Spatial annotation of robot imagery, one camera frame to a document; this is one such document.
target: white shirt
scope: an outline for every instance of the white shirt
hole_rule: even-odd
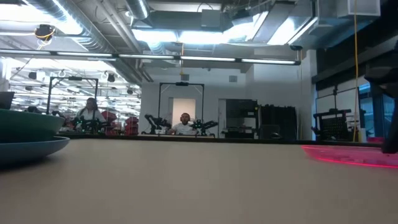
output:
[[[197,130],[190,127],[189,123],[187,125],[183,125],[182,123],[176,124],[172,129],[175,130],[175,134],[194,135],[197,133]]]
[[[81,113],[81,110],[77,113],[78,118],[83,117],[85,120],[93,119],[93,111],[88,111],[88,109],[83,109],[84,111]],[[105,122],[104,116],[100,113],[100,111],[95,111],[94,119],[98,119],[100,122]]]

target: ceiling light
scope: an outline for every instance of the ceiling light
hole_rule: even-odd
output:
[[[50,55],[51,53],[48,51],[41,50],[8,50],[8,49],[0,49],[0,53],[4,54],[24,54],[24,55]]]
[[[92,61],[105,61],[105,62],[115,62],[116,58],[87,58],[87,60]]]
[[[112,54],[85,53],[85,52],[57,52],[60,56],[79,56],[79,57],[112,57]]]
[[[221,32],[183,31],[178,41],[184,44],[220,44],[226,42]]]
[[[217,57],[193,57],[193,56],[181,56],[182,60],[206,60],[214,62],[234,62],[235,58],[217,58]]]
[[[138,30],[133,29],[132,33],[137,40],[145,42],[176,42],[177,36],[174,31],[169,30]]]
[[[223,37],[225,42],[229,42],[230,40],[237,41],[245,41],[247,34],[250,34],[253,30],[253,22],[247,22],[239,25],[235,25],[230,29],[224,31]]]
[[[288,44],[293,44],[299,37],[301,37],[305,31],[307,31],[309,28],[316,23],[318,20],[318,17],[314,17],[303,29],[301,29],[298,33],[296,33],[287,43]]]
[[[277,29],[271,40],[268,41],[269,45],[284,45],[295,42],[301,35],[304,34],[311,26],[318,20],[317,17],[313,19],[307,19],[306,22],[300,27],[295,27],[295,21],[289,17],[286,21]]]
[[[284,45],[293,37],[294,34],[294,20],[287,18],[285,22],[276,30],[275,34],[271,37],[267,44]]]
[[[37,72],[29,72],[28,77],[35,80],[37,78]]]
[[[245,63],[266,63],[266,64],[276,64],[276,65],[296,65],[296,61],[287,60],[269,60],[269,59],[242,59]]]
[[[266,19],[268,15],[268,11],[266,12],[262,12],[261,14],[256,14],[253,16],[253,29],[252,31],[250,31],[250,33],[246,36],[246,41],[248,40],[252,40],[254,38],[254,36],[257,34],[257,32],[259,31],[262,23],[264,22],[264,20]]]
[[[132,95],[133,93],[134,93],[134,91],[132,90],[132,88],[127,89],[127,94]]]
[[[111,83],[114,82],[114,81],[115,81],[115,79],[114,79],[114,74],[109,74],[109,75],[108,75],[107,81],[108,81],[108,82],[111,82]]]
[[[170,55],[119,55],[121,58],[139,58],[139,59],[163,59],[163,60],[173,60],[174,56]]]

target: pink mat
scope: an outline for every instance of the pink mat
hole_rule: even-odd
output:
[[[302,146],[312,158],[361,166],[398,168],[398,154],[383,154],[380,148],[356,146]]]

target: man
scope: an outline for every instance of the man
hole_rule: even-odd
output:
[[[168,131],[168,134],[183,134],[183,135],[195,135],[198,133],[196,129],[193,129],[188,122],[191,120],[191,117],[187,113],[183,113],[181,115],[180,121],[181,123],[176,124]]]

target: blue plate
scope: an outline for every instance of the blue plate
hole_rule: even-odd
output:
[[[50,141],[0,143],[0,166],[43,158],[63,149],[69,143],[65,137],[53,137]]]

